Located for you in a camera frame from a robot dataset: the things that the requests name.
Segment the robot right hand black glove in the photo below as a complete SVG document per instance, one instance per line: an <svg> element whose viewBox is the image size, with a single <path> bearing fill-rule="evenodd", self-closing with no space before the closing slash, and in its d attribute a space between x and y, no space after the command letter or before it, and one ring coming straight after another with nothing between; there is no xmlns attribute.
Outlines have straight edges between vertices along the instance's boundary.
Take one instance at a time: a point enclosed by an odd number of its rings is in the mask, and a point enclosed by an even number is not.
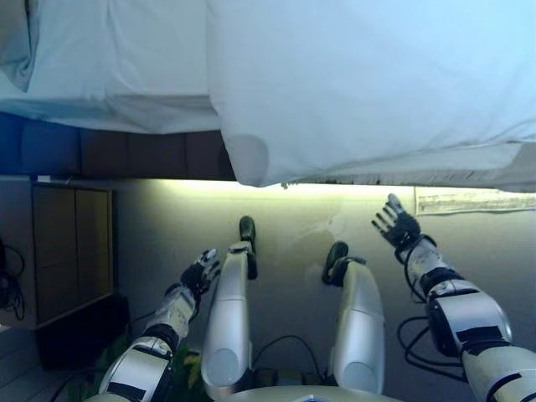
<svg viewBox="0 0 536 402"><path fill-rule="evenodd" d="M371 220L371 225L397 251L410 248L421 237L419 223L407 213L394 193L388 195L383 208Z"/></svg>

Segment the robot left hand black glove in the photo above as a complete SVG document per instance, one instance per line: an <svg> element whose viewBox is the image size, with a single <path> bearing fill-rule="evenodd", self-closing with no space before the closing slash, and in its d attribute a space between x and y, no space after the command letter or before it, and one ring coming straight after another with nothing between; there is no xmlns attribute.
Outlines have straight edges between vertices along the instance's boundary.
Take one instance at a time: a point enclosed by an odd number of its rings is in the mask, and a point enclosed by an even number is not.
<svg viewBox="0 0 536 402"><path fill-rule="evenodd" d="M220 273L218 251L215 248L208 249L203 251L180 276L180 283L186 286L194 296L202 296Z"/></svg>

